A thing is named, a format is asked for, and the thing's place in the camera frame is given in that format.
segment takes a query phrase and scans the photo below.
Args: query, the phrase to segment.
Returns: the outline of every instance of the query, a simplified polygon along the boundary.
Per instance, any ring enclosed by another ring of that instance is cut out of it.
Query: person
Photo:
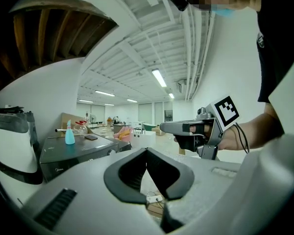
[[[187,0],[202,10],[214,10],[219,15],[249,7],[257,12],[260,32],[257,48],[261,64],[262,82],[258,102],[265,103],[264,112],[250,122],[241,124],[250,148],[262,147],[279,137],[283,130],[279,118],[269,102],[269,95],[286,75],[294,62],[294,0]],[[205,126],[210,135],[211,127]],[[238,130],[232,126],[224,133],[219,149],[242,150]]]

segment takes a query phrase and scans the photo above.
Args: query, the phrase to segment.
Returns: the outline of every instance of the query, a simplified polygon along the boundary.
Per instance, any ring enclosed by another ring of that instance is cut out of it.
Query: ceiling light
[[[127,101],[133,102],[133,103],[137,103],[137,101],[132,100],[132,99],[128,99]]]
[[[93,103],[93,101],[82,100],[82,99],[80,99],[79,101],[82,101],[82,102],[88,102],[88,103]]]
[[[155,69],[152,71],[152,74],[155,76],[155,78],[157,78],[159,84],[162,86],[162,87],[166,87],[166,83],[165,81],[163,80],[163,77],[162,75],[160,74],[160,71],[158,69]]]
[[[107,96],[115,96],[113,94],[109,94],[109,93],[106,93],[106,92],[100,92],[100,91],[95,91],[96,93],[99,93],[99,94],[104,94],[104,95],[107,95]]]

